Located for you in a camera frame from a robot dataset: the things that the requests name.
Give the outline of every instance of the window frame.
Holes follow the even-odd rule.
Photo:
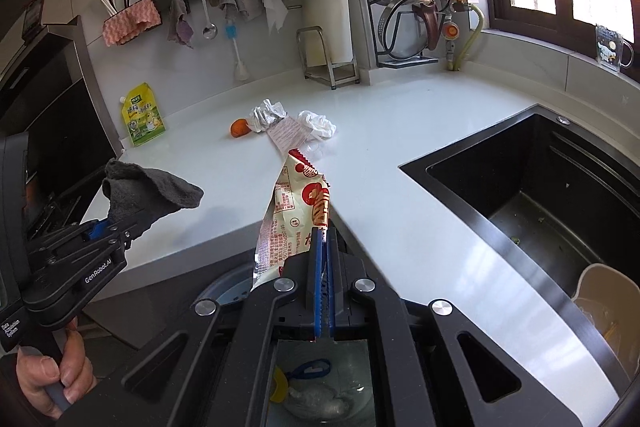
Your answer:
[[[487,0],[489,25],[505,32],[539,39],[596,58],[595,26],[574,19],[574,0],[556,0],[556,13],[520,8],[511,0]],[[622,72],[640,82],[640,0],[631,0],[636,60]]]

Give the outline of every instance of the pink textured cloth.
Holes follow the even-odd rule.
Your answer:
[[[161,22],[153,0],[142,0],[105,20],[102,36],[107,46],[124,44]]]

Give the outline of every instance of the human hand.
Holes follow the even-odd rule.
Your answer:
[[[38,411],[57,420],[62,415],[60,407],[50,399],[46,385],[58,380],[69,403],[74,403],[91,391],[97,383],[94,368],[84,354],[84,340],[78,333],[78,320],[66,325],[66,344],[60,367],[51,357],[26,355],[20,349],[15,372],[20,389],[26,399]]]

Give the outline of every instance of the beige cutting board in sink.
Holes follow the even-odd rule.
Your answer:
[[[305,27],[320,26],[334,64],[351,62],[351,27],[348,0],[303,0],[302,20]],[[307,66],[326,64],[320,37],[315,32],[306,33]]]

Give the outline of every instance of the silver screw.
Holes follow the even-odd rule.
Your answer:
[[[273,287],[276,288],[279,292],[290,292],[296,283],[294,283],[291,279],[287,279],[286,277],[281,277],[280,279],[276,279],[273,283]]]
[[[453,306],[447,301],[435,301],[431,305],[431,309],[438,315],[450,315],[453,311]]]
[[[376,283],[371,279],[358,279],[353,286],[359,292],[372,292],[376,288]]]
[[[195,310],[200,317],[206,317],[216,311],[216,303],[210,299],[203,299],[196,303]]]

